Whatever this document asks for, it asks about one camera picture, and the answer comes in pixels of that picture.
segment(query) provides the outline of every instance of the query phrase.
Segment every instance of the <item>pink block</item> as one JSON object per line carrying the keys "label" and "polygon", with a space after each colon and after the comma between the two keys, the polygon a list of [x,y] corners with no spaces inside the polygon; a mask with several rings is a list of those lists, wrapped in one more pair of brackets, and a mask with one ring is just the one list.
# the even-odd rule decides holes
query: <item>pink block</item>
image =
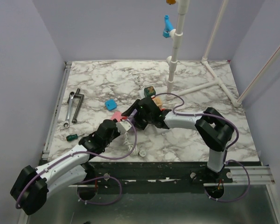
{"label": "pink block", "polygon": [[116,119],[118,122],[120,122],[121,118],[122,118],[121,112],[116,111],[116,112],[112,115],[111,120]]}

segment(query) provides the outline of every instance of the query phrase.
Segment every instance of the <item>blue clamp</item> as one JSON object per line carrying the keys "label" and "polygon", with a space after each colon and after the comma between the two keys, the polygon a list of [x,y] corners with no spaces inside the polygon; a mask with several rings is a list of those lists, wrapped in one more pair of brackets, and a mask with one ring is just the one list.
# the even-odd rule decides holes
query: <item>blue clamp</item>
{"label": "blue clamp", "polygon": [[170,37],[170,34],[169,34],[170,31],[173,30],[174,28],[173,28],[171,22],[169,21],[168,15],[165,15],[164,19],[165,19],[165,28],[163,31],[163,37],[168,38],[168,37]]}
{"label": "blue clamp", "polygon": [[109,99],[109,100],[107,100],[107,101],[105,102],[105,105],[106,105],[106,107],[107,107],[107,109],[108,109],[109,111],[112,111],[112,110],[116,109],[116,107],[117,107],[117,104],[116,104],[116,102],[114,101],[114,99]]}

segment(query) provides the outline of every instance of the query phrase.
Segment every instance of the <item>marble tabletop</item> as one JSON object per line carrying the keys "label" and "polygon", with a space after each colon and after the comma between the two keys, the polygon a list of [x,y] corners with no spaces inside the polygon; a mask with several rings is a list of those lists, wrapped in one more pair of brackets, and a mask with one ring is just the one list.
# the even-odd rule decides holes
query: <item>marble tabletop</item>
{"label": "marble tabletop", "polygon": [[[210,65],[231,92],[238,96],[228,62],[210,62]],[[142,85],[144,87],[153,85],[157,93],[165,92],[165,76],[168,76],[168,65],[160,61],[73,62],[50,147],[49,161],[69,151],[78,143],[78,140],[67,142],[65,139],[67,135],[92,133],[104,119],[110,119],[115,111],[125,111],[139,98],[138,91]],[[212,80],[212,76],[200,62],[182,61],[176,68],[173,91],[203,84],[208,80]],[[77,118],[78,122],[71,123],[68,129],[64,129],[62,124],[68,108],[69,92],[76,91],[77,88],[80,88],[81,93],[85,95]],[[114,99],[117,103],[117,108],[112,112],[105,107],[105,101],[109,99]],[[180,103],[177,98],[166,101],[165,96],[161,96],[161,99],[164,103],[163,107],[168,109]],[[183,96],[183,99],[185,105],[179,111],[198,112],[207,107],[214,107],[238,127],[239,140],[230,147],[227,159],[259,161],[244,109],[235,108],[219,86],[190,93]],[[77,100],[74,102],[73,113],[76,106]],[[208,160],[209,149],[197,131],[175,128],[161,135],[149,125],[144,131],[138,131],[137,139],[139,150],[145,150],[147,155],[128,156],[120,161]],[[133,142],[133,133],[129,134],[129,140]],[[116,138],[106,148],[104,155],[120,157],[127,154],[127,146],[123,142],[123,136]],[[91,161],[106,161],[106,159],[95,157]]]}

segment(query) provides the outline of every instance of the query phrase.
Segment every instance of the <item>gray wall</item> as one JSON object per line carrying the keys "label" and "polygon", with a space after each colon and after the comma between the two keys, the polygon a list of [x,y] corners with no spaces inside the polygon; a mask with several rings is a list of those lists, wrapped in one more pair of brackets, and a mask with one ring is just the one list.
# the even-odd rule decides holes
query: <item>gray wall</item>
{"label": "gray wall", "polygon": [[[266,0],[231,61],[242,93],[280,44],[280,1]],[[243,101],[260,159],[269,164],[280,197],[280,57]]]}
{"label": "gray wall", "polygon": [[31,0],[0,0],[0,224],[19,211],[9,191],[37,165],[64,63]]}
{"label": "gray wall", "polygon": [[[177,5],[165,0],[33,0],[65,61],[160,59],[172,51],[162,37],[164,15],[177,22]],[[230,0],[209,59],[231,59],[264,0]],[[222,0],[192,0],[180,59],[200,60]]]}

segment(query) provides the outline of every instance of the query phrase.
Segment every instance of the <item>combination wrench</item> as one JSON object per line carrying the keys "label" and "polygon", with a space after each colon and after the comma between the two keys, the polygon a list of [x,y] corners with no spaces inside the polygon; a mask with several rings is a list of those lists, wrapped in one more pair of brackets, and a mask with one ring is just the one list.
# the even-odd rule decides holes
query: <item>combination wrench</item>
{"label": "combination wrench", "polygon": [[71,115],[71,108],[73,105],[73,99],[74,99],[75,92],[70,92],[70,100],[69,100],[69,108],[67,109],[66,118],[63,123],[64,128],[70,127],[70,115]]}

